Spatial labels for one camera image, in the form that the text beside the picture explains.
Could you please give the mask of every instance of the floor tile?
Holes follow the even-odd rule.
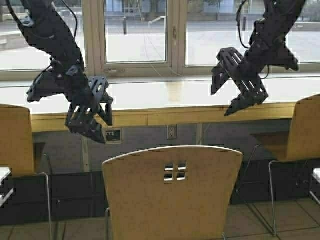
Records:
[[[13,226],[0,226],[0,239],[7,240],[10,236]]]
[[[268,233],[246,205],[228,208],[224,232],[228,238]]]
[[[66,221],[64,240],[104,240],[105,218],[86,218]]]
[[[269,224],[273,225],[271,202],[255,203]],[[275,203],[275,217],[278,232],[316,228],[319,225],[295,201]]]
[[[271,234],[259,234],[254,236],[241,236],[241,237],[232,237],[230,240],[279,240],[278,237],[272,236]]]
[[[279,232],[281,240],[319,240],[320,227],[296,231]]]
[[[310,198],[299,199],[297,202],[320,225],[320,205]]]
[[[10,240],[49,239],[49,224],[47,222],[15,225]]]

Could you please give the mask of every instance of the electrical outlet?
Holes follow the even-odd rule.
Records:
[[[175,140],[177,139],[178,134],[178,126],[177,125],[170,125],[167,128],[167,139],[168,140]]]
[[[104,137],[106,144],[122,144],[122,129],[106,129]]]

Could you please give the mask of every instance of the bollard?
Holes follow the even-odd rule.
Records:
[[[247,28],[247,17],[245,16],[243,18],[243,25],[242,25],[242,31],[245,31]]]
[[[127,18],[123,18],[123,34],[127,35],[128,34],[128,24],[127,24]]]

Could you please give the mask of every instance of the chair seat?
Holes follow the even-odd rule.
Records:
[[[289,132],[252,134],[280,162],[287,162]]]

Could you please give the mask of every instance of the robotic arm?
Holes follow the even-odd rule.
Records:
[[[240,17],[243,5],[237,12],[237,26],[240,40]],[[299,70],[298,60],[286,46],[286,36],[298,20],[306,0],[264,0],[263,19],[254,23],[250,38],[250,48],[242,56],[235,48],[223,48],[217,56],[220,61],[212,69],[211,95],[232,78],[241,94],[232,101],[225,116],[240,110],[261,105],[268,97],[259,74],[268,66],[283,67],[286,70]]]
[[[102,126],[95,120],[98,114],[107,125],[113,125],[113,99],[106,90],[105,77],[85,75],[84,59],[75,37],[78,20],[74,12],[62,0],[76,19],[73,34],[55,9],[53,0],[21,0],[28,16],[19,19],[6,0],[8,9],[27,43],[51,55],[51,64],[33,82],[27,92],[28,102],[64,94],[70,102],[65,125],[72,133],[79,133],[98,143],[105,143]],[[100,103],[106,104],[105,110]]]

